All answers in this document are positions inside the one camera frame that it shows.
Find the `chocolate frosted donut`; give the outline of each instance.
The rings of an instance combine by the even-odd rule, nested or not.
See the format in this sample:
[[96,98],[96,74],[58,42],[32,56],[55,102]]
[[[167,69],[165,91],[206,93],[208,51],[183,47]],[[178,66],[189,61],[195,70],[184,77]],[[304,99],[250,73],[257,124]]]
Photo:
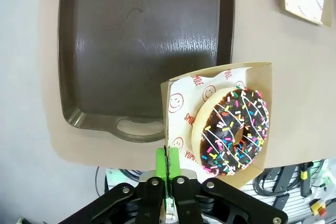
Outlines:
[[[260,92],[247,88],[218,90],[196,116],[192,132],[195,157],[209,173],[233,175],[245,169],[261,150],[268,124],[269,114]],[[243,135],[235,141],[240,129]]]

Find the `sprinkle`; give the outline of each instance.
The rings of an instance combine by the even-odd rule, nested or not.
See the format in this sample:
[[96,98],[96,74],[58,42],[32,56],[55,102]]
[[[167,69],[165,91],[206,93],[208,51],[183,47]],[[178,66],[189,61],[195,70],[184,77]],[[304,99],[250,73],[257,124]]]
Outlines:
[[213,159],[216,159],[216,157],[217,157],[217,154],[212,154],[212,153],[209,153],[209,155],[213,158]]

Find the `brown metal tray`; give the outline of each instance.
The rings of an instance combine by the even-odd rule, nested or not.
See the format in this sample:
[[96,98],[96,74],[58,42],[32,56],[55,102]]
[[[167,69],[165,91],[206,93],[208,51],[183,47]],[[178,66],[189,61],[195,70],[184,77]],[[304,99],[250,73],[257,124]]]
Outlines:
[[162,120],[160,83],[230,63],[234,0],[60,0],[59,81],[64,118],[132,142],[117,123]]

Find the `smiley face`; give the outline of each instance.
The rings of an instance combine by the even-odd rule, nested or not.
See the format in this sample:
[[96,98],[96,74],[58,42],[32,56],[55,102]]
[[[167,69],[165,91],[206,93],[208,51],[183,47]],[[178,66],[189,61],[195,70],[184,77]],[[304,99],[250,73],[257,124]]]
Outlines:
[[180,153],[180,151],[182,150],[182,147],[183,147],[183,139],[181,137],[176,138],[173,141],[171,147],[178,148],[178,152]]
[[176,94],[172,94],[170,96],[170,100],[169,100],[169,108],[168,111],[170,113],[175,113],[177,111],[179,111],[182,106],[183,106],[183,96],[179,93]]
[[206,102],[214,93],[216,92],[216,88],[213,85],[206,87],[203,91],[203,101]]
[[245,84],[242,82],[242,81],[237,81],[235,84],[234,84],[234,87],[240,87],[241,89],[245,89]]

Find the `screw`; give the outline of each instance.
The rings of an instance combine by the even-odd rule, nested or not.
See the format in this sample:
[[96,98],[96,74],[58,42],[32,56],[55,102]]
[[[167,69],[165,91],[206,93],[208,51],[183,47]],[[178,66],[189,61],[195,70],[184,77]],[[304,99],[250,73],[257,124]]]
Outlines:
[[281,223],[282,223],[282,220],[281,220],[279,217],[275,217],[275,218],[273,219],[273,223],[274,223],[274,224],[281,224]]
[[183,183],[184,183],[184,178],[178,178],[178,179],[177,179],[177,183],[179,183],[179,184],[183,184]]
[[123,192],[124,194],[128,194],[128,193],[130,192],[130,189],[129,189],[127,186],[125,186],[125,187],[122,189],[122,192]]
[[159,184],[159,181],[157,179],[152,180],[152,185],[157,186]]
[[215,184],[212,183],[212,182],[208,182],[208,183],[206,183],[206,187],[207,187],[207,188],[214,188],[214,187],[215,187]]

